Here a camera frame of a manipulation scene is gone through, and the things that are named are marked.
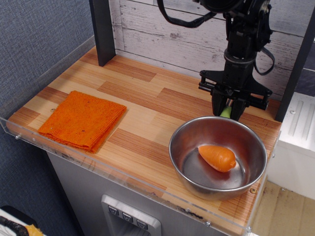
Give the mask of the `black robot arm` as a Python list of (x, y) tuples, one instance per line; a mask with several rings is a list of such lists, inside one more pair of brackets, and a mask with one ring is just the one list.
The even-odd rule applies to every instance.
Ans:
[(239, 120), (249, 106), (266, 110), (272, 91), (257, 82), (252, 74), (257, 71), (264, 76), (273, 70), (270, 67), (260, 72), (256, 64), (259, 52), (275, 60), (265, 48), (273, 33), (269, 26), (268, 0), (201, 0), (208, 13), (190, 22), (168, 16), (163, 1), (157, 4), (167, 22), (185, 28), (196, 28), (217, 14), (225, 18), (228, 46), (224, 52), (224, 70), (200, 71), (199, 88), (211, 94), (214, 115)]

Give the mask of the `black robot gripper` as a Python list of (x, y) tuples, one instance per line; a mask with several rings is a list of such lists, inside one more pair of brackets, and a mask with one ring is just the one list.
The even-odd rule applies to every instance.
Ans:
[(267, 109), (272, 91), (254, 79), (253, 69), (253, 62), (239, 64), (226, 61), (223, 71), (200, 71), (199, 87), (211, 93), (215, 116), (222, 114), (228, 99), (232, 100), (230, 118), (236, 121), (249, 106)]

